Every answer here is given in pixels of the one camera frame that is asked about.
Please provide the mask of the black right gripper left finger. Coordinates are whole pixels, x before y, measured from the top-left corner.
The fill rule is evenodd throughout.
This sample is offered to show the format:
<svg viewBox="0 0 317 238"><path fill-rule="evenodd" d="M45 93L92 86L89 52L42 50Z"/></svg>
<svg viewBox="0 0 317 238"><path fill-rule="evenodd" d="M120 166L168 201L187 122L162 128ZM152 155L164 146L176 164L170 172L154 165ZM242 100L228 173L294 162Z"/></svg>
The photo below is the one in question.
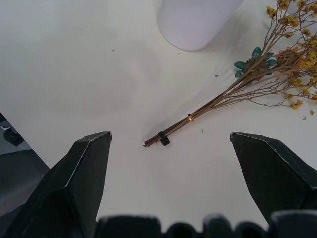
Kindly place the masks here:
<svg viewBox="0 0 317 238"><path fill-rule="evenodd" d="M104 192L112 133L73 143L44 176L5 238L90 238Z"/></svg>

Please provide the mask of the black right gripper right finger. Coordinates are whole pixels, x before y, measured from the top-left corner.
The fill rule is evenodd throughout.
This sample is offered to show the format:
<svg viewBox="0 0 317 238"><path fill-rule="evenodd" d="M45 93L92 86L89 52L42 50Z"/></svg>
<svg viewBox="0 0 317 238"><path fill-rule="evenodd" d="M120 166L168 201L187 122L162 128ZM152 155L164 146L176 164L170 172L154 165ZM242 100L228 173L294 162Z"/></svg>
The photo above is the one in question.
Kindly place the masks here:
<svg viewBox="0 0 317 238"><path fill-rule="evenodd" d="M267 222L317 230L317 170L280 140L233 132L246 185Z"/></svg>

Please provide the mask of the white cylindrical vase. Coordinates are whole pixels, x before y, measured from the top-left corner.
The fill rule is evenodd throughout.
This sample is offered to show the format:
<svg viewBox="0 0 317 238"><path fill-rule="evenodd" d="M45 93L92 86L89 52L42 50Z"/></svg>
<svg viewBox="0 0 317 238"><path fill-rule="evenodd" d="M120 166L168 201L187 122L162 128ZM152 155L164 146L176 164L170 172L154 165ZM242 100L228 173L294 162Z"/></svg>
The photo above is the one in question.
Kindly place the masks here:
<svg viewBox="0 0 317 238"><path fill-rule="evenodd" d="M243 0L162 0L158 27L173 46L185 51L206 47Z"/></svg>

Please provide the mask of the dark round floor object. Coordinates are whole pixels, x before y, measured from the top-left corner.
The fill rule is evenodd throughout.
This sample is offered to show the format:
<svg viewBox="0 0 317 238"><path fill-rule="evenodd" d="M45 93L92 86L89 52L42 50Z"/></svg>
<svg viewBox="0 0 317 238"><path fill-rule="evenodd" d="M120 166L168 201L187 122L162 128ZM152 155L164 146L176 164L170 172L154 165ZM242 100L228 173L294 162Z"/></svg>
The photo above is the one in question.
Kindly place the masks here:
<svg viewBox="0 0 317 238"><path fill-rule="evenodd" d="M4 139L14 146L21 144L24 139L19 133L15 133L11 128L7 129L3 133Z"/></svg>

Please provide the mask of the dried yellow flower bouquet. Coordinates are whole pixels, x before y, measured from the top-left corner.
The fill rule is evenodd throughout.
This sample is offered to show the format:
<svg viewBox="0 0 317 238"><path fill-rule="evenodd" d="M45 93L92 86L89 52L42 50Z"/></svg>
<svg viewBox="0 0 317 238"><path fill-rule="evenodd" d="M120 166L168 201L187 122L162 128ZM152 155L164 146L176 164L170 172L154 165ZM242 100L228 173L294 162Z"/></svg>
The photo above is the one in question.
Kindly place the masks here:
<svg viewBox="0 0 317 238"><path fill-rule="evenodd" d="M179 122L146 140L144 147L170 143L168 136L202 115L243 101L281 96L275 107L294 110L317 104L317 0L276 0L267 6L270 25L261 48L234 66L236 80L222 93Z"/></svg>

